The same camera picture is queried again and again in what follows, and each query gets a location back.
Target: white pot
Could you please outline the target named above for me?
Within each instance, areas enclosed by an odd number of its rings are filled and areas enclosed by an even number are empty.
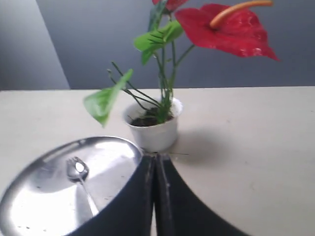
[[[140,103],[145,108],[154,107],[154,105],[147,102]],[[130,123],[134,119],[145,114],[145,110],[143,110],[139,104],[135,102],[125,110],[124,120],[130,127],[132,135],[138,146],[149,152],[158,152],[169,148],[176,141],[178,136],[177,121],[179,115],[182,113],[182,110],[183,105],[180,100],[173,98],[171,111],[174,118],[172,120],[154,126],[137,127],[131,125]]]

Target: metal spoon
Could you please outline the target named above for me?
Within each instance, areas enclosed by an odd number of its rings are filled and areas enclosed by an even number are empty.
[[[87,195],[87,199],[90,205],[91,212],[93,216],[96,216],[99,211],[95,205],[95,202],[89,192],[87,191],[87,188],[85,186],[85,179],[89,175],[89,168],[87,164],[85,164],[80,158],[73,157],[67,160],[67,177],[70,181],[74,183],[80,183],[83,186],[83,189]]]

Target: metal plate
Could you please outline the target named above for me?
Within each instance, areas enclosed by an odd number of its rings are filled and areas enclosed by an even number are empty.
[[[90,168],[86,186],[102,210],[125,186],[141,161],[141,151],[116,137],[95,137],[58,147],[25,168],[0,203],[5,236],[61,236],[92,216],[82,186],[66,177],[65,161],[81,158]]]

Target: tabletop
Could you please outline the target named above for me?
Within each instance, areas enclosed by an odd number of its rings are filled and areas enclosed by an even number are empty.
[[[99,135],[133,141],[122,118],[133,100],[121,93],[103,129],[82,105],[92,92],[0,92],[1,193],[61,144]],[[175,97],[184,112],[169,152],[208,207],[253,236],[315,235],[315,87],[176,89]]]

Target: anthurium plant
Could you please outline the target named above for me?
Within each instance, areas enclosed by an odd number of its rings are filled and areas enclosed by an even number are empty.
[[[108,69],[109,78],[114,86],[102,89],[84,99],[86,110],[103,126],[108,120],[115,100],[122,90],[129,94],[146,112],[134,120],[134,126],[152,126],[164,123],[173,118],[171,113],[174,96],[176,72],[183,59],[195,48],[217,49],[241,58],[266,56],[278,60],[273,50],[268,46],[267,32],[261,25],[257,15],[249,10],[254,6],[272,6],[270,0],[254,0],[227,6],[221,4],[206,4],[201,8],[178,9],[188,0],[153,0],[150,11],[147,32],[134,39],[134,47],[141,52],[141,63],[145,65],[154,59],[158,66],[160,99],[154,99],[136,89],[130,82],[133,70],[123,72],[112,62],[113,67],[121,75],[115,80],[112,71]],[[160,26],[162,17],[168,22]],[[191,41],[185,51],[176,51],[175,41],[185,33]],[[170,44],[171,52],[165,47]],[[172,69],[166,73],[166,64],[171,63]],[[153,108],[142,105],[147,102]]]

